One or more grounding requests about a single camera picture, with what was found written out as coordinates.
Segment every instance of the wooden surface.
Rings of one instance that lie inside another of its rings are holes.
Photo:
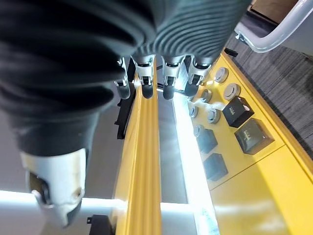
[[[256,0],[252,9],[280,23],[297,2],[297,0]]]

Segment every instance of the yellow platform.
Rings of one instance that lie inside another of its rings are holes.
[[[213,80],[220,67],[229,75],[222,84]],[[217,124],[207,122],[207,110],[222,110],[228,103],[223,92],[229,83],[241,86],[240,96],[255,112],[274,139],[255,155],[244,154],[221,113]],[[301,145],[262,99],[229,57],[222,53],[193,99],[199,107],[193,125],[212,129],[218,145],[211,153],[223,156],[228,174],[207,181],[222,235],[313,235],[313,163]],[[212,91],[208,105],[197,102],[203,89]]]

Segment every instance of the black bracket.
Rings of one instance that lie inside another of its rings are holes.
[[[109,218],[106,215],[94,214],[87,218],[91,224],[89,235],[114,235]]]
[[[227,55],[230,55],[233,57],[236,57],[238,55],[238,52],[236,52],[235,50],[229,49],[229,48],[225,48],[224,51]]]
[[[129,61],[128,69],[127,69],[127,76],[128,76],[128,84],[131,91],[131,95],[128,99],[121,99],[119,103],[117,104],[118,107],[120,107],[118,117],[115,125],[118,125],[118,131],[117,131],[117,139],[123,140],[125,139],[126,130],[127,130],[127,123],[129,120],[129,116],[132,110],[133,102],[135,100],[136,96],[136,89],[133,84],[134,75],[135,75],[136,67],[132,60],[132,58]]]

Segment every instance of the yellow rail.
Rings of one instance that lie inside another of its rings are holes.
[[[153,81],[152,98],[136,90],[115,188],[115,199],[125,204],[112,213],[116,235],[161,235],[156,69]]]

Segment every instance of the robotic finger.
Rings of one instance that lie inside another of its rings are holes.
[[[209,58],[191,57],[188,82],[185,87],[186,96],[194,96],[198,92],[199,85],[210,71],[212,63]]]
[[[155,55],[133,57],[134,64],[142,87],[142,95],[146,99],[153,96],[153,73]]]
[[[179,70],[184,59],[185,55],[176,57],[162,56],[164,78],[163,97],[167,100],[174,97],[175,82],[178,79]]]
[[[114,84],[116,85],[117,92],[118,92],[119,96],[121,97],[121,99],[128,99],[129,96],[131,95],[131,90],[130,90],[129,84],[128,84],[127,69],[126,69],[124,57],[119,59],[117,61],[117,63],[119,66],[121,66],[124,69],[125,74],[124,74],[122,79],[115,80]]]

